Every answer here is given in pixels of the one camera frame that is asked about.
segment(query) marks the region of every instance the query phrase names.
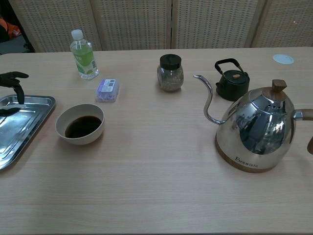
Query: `glass jar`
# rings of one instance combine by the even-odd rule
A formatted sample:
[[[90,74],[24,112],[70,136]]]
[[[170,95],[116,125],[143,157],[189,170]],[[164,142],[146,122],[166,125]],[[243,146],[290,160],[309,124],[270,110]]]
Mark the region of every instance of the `glass jar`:
[[[166,92],[178,90],[184,82],[181,58],[178,55],[166,54],[161,56],[157,68],[157,80],[160,88]]]

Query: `white round sticker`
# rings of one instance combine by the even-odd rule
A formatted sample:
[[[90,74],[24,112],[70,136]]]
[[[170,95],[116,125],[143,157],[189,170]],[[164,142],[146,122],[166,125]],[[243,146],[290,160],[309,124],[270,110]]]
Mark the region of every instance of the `white round sticker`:
[[[294,59],[290,55],[284,54],[273,55],[273,60],[284,65],[291,65],[294,63]]]

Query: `green bottle label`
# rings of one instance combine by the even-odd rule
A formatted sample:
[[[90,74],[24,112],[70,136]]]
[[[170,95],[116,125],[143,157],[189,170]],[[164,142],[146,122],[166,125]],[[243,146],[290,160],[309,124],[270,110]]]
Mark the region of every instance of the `green bottle label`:
[[[91,74],[97,70],[97,65],[94,60],[93,52],[90,51],[83,55],[74,54],[77,69],[83,74]]]

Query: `stainless steel tray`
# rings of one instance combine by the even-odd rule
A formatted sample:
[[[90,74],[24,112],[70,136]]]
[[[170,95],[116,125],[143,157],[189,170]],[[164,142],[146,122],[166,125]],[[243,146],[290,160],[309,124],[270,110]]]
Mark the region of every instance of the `stainless steel tray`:
[[[0,106],[18,104],[16,95],[0,99]],[[17,159],[43,121],[51,113],[55,99],[50,96],[25,96],[25,108],[17,113],[0,117],[0,170]]]

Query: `wooden table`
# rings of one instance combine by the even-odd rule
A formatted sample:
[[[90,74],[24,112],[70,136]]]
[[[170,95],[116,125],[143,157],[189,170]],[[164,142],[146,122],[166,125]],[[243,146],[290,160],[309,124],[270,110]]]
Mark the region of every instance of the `wooden table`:
[[[160,56],[182,57],[180,92],[157,86]],[[289,54],[292,65],[273,61]],[[217,126],[207,121],[206,87],[217,60],[236,58],[250,89],[285,79],[296,108],[313,108],[313,47],[95,52],[101,75],[77,74],[70,53],[0,56],[1,72],[22,71],[26,94],[51,95],[56,109],[19,161],[0,174],[1,234],[311,233],[313,156],[306,146],[313,122],[297,123],[280,164],[262,174],[239,171],[214,147]],[[222,65],[224,70],[234,69]],[[96,103],[101,78],[117,78],[115,103]],[[0,88],[1,96],[12,94]],[[73,146],[55,132],[58,115],[80,103],[105,110],[96,142]],[[210,113],[221,118],[231,102],[214,93]]]

